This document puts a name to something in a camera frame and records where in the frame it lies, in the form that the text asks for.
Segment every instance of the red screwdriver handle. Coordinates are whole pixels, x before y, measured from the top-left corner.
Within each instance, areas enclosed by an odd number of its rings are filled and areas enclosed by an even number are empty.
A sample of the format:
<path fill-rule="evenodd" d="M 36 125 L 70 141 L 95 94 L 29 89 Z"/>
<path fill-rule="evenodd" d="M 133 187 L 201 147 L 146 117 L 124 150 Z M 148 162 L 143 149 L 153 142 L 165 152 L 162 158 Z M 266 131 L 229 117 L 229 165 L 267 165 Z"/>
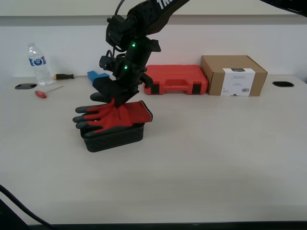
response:
<path fill-rule="evenodd" d="M 43 99 L 47 98 L 47 95 L 44 92 L 35 91 L 35 94 L 40 98 L 43 98 Z"/>

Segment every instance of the red plastic case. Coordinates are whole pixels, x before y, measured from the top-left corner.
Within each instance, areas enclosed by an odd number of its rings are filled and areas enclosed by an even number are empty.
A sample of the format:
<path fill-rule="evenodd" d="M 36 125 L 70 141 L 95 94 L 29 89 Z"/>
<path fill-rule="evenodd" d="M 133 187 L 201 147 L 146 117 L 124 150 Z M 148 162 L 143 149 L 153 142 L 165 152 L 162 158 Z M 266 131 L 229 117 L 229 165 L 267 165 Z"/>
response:
<path fill-rule="evenodd" d="M 208 81 L 198 65 L 149 65 L 146 74 L 153 79 L 146 94 L 165 94 L 169 91 L 184 91 L 186 94 L 205 94 Z"/>

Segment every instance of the plastic bottle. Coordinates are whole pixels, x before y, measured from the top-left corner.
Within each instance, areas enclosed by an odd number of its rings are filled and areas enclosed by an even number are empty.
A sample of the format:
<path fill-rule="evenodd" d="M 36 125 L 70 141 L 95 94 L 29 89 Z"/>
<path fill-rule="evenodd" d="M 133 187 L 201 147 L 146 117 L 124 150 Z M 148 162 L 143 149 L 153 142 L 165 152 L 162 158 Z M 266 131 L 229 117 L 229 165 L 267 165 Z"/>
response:
<path fill-rule="evenodd" d="M 38 84 L 41 86 L 52 84 L 53 78 L 47 69 L 46 59 L 43 52 L 35 46 L 34 42 L 29 43 L 28 46 L 28 57 Z"/>

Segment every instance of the blue object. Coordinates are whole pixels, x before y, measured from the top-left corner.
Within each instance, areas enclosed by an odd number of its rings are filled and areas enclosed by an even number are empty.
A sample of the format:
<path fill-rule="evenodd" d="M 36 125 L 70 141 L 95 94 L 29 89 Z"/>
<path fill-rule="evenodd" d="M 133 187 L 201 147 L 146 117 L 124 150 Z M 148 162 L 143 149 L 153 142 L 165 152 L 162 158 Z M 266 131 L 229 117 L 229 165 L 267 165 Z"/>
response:
<path fill-rule="evenodd" d="M 94 80 L 96 78 L 104 78 L 104 77 L 110 77 L 110 75 L 106 74 L 106 73 L 103 73 L 103 74 L 98 74 L 96 73 L 95 71 L 90 71 L 90 72 L 87 72 L 87 76 L 88 76 L 88 79 L 93 83 Z"/>

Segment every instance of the black tray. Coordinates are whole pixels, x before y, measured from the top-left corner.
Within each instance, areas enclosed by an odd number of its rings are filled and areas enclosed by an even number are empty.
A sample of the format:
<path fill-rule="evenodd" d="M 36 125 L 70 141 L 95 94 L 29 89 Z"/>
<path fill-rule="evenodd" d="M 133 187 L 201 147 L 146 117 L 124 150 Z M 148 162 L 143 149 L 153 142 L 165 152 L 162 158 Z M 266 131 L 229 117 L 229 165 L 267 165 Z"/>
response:
<path fill-rule="evenodd" d="M 81 129 L 81 137 L 86 144 L 87 150 L 90 152 L 99 152 L 141 141 L 144 136 L 144 125 L 145 123 L 134 124 L 132 127 L 123 131 L 105 134 L 96 138 L 84 138 L 84 134 L 90 130 Z"/>

